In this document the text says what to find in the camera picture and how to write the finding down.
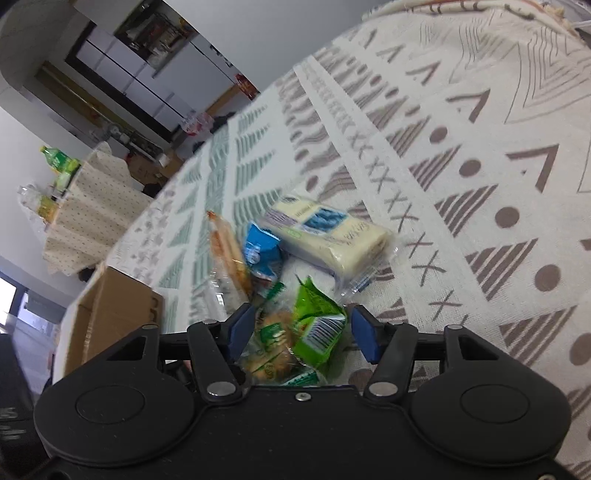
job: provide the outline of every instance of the bread stick package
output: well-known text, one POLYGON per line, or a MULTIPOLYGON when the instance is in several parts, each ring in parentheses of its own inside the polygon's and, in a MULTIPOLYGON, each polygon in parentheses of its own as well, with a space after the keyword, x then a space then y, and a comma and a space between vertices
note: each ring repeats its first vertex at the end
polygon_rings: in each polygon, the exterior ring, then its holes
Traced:
POLYGON ((205 297, 210 317, 224 322, 249 300, 252 286, 242 249, 236 241, 230 224, 213 212, 210 220, 210 249, 213 268, 205 297))

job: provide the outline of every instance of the metal screw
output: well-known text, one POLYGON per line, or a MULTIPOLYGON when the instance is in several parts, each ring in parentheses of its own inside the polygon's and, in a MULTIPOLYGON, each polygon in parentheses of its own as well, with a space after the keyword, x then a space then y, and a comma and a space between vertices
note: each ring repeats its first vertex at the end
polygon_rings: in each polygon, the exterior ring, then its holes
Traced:
POLYGON ((398 387, 390 382, 376 382, 369 386, 369 391, 376 397, 389 397, 396 395, 398 387))
POLYGON ((207 386, 207 393, 214 397, 227 397, 236 391, 234 384, 230 382, 214 382, 207 386))
POLYGON ((308 400, 312 400, 312 395, 310 395, 309 393, 306 393, 306 392, 300 392, 300 393, 295 394, 295 399, 297 401, 308 401, 308 400))

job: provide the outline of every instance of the cabinet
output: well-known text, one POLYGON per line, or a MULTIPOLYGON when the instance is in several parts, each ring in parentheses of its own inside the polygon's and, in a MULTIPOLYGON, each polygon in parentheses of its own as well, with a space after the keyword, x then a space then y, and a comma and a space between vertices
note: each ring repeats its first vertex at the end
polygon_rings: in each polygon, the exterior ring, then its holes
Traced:
POLYGON ((156 78, 196 112, 205 111, 233 85, 192 43, 185 45, 156 78))

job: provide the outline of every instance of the box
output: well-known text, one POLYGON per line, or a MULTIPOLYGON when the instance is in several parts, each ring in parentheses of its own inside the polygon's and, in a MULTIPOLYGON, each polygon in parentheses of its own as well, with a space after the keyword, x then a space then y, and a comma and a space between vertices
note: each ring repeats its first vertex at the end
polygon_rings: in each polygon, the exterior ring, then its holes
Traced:
POLYGON ((78 301, 64 375, 142 325, 159 325, 163 303, 149 286, 108 267, 78 301))
POLYGON ((141 155, 133 155, 127 161, 127 168, 131 176, 144 185, 162 183, 162 180, 158 177, 160 173, 158 166, 141 155))

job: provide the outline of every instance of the table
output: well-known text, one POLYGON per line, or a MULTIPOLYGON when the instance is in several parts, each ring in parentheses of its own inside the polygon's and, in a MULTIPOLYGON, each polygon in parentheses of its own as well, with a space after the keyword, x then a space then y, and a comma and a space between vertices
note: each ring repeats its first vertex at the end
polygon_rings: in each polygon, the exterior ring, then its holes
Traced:
POLYGON ((151 198, 133 188, 127 164, 101 143, 75 174, 47 230, 50 272, 72 275, 106 258, 151 198))
MULTIPOLYGON (((591 51, 531 2, 393 2, 230 120, 106 262, 162 294, 176 332, 208 315, 205 210, 243 237, 294 187, 387 226, 398 256, 355 300, 423 332, 463 324, 555 383, 573 409, 558 459, 587 480, 590 80, 591 51)), ((362 387, 373 367, 343 344, 329 379, 362 387)), ((412 386, 435 375, 416 365, 412 386)))

